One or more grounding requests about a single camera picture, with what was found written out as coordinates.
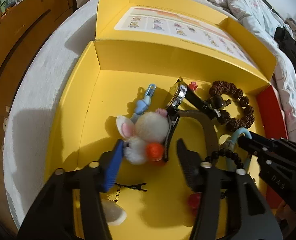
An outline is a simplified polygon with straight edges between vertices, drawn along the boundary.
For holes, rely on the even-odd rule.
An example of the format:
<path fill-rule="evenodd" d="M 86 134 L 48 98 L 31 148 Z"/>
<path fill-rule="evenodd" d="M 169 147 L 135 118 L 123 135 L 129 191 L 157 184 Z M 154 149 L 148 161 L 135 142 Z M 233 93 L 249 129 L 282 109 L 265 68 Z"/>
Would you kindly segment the person's right hand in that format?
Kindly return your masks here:
<path fill-rule="evenodd" d="M 275 218 L 277 219 L 283 238 L 287 237 L 296 227 L 296 212 L 293 211 L 285 201 L 279 204 L 275 213 Z"/>

